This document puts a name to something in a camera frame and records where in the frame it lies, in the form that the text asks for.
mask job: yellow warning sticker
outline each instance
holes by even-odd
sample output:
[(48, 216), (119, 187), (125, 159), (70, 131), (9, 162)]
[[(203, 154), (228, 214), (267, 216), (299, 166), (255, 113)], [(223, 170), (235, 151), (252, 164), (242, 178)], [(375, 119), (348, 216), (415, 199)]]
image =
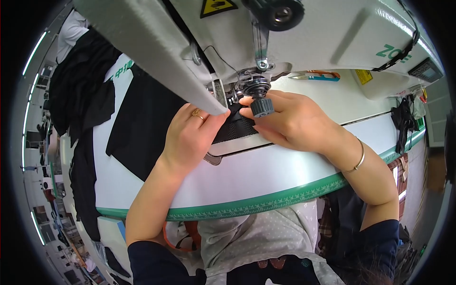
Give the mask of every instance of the yellow warning sticker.
[(236, 4), (231, 0), (204, 0), (200, 19), (237, 8)]
[(355, 69), (355, 71), (362, 85), (372, 80), (372, 74), (369, 70)]

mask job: dark hair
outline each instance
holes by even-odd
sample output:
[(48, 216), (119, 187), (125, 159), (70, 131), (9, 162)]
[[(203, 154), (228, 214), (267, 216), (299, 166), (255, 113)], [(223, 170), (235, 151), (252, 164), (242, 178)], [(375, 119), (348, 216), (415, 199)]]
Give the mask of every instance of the dark hair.
[(328, 263), (345, 285), (393, 285), (390, 277), (372, 262), (368, 268), (364, 264), (350, 265), (343, 260)]

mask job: bracelet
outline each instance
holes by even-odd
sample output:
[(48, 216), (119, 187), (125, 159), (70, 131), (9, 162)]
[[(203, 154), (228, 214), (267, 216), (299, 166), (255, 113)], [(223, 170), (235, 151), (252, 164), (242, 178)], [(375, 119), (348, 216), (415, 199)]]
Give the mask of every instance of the bracelet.
[(355, 168), (353, 168), (352, 170), (349, 170), (349, 171), (344, 171), (345, 173), (350, 173), (350, 172), (353, 172), (353, 171), (355, 171), (355, 170), (358, 170), (358, 167), (359, 167), (359, 166), (363, 163), (363, 161), (364, 161), (364, 145), (363, 145), (363, 142), (362, 142), (360, 139), (358, 139), (358, 141), (361, 143), (361, 147), (363, 148), (363, 156), (361, 157), (360, 162), (358, 163), (357, 166), (355, 166)]

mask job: gold ring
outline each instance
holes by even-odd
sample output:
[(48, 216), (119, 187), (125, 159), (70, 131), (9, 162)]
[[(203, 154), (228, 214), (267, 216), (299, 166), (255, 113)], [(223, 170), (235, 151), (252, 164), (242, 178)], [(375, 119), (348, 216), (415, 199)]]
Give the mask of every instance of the gold ring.
[(200, 116), (200, 114), (199, 114), (200, 112), (201, 112), (201, 109), (196, 108), (196, 109), (192, 112), (192, 116), (193, 116), (193, 117), (200, 117), (201, 120), (206, 121), (202, 116)]

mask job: woman's right hand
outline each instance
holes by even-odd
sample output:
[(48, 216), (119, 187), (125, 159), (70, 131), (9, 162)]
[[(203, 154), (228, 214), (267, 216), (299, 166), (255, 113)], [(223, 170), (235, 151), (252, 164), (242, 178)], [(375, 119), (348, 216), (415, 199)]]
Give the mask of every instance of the woman's right hand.
[[(254, 119), (254, 128), (277, 145), (326, 154), (333, 148), (337, 134), (344, 131), (305, 95), (270, 90), (266, 97), (272, 100), (274, 113), (254, 118), (250, 108), (241, 108), (240, 114)], [(252, 97), (243, 97), (239, 101), (246, 106), (252, 102)]]

